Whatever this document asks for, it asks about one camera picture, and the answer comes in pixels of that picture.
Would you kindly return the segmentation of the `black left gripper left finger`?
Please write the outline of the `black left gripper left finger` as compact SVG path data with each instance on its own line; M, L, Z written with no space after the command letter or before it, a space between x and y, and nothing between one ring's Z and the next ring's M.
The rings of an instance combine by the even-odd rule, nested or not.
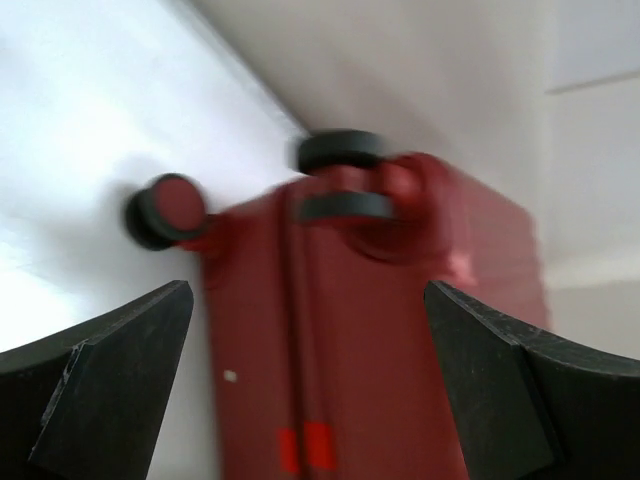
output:
M2 478L146 478L193 306L174 280L2 352Z

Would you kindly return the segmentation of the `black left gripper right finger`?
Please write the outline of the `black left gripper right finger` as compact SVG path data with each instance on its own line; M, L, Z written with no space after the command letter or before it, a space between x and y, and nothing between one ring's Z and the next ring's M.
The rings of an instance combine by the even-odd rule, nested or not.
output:
M470 478L638 478L638 360L443 282L426 286L424 302Z

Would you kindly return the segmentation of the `red hard-shell suitcase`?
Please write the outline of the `red hard-shell suitcase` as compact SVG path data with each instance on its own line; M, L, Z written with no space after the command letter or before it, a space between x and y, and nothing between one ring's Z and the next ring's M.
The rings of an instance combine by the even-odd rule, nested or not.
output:
M359 130L295 143L298 177L218 213L167 173L136 243L202 268L226 479L464 479L424 305L432 280L549 323L532 216L440 158Z

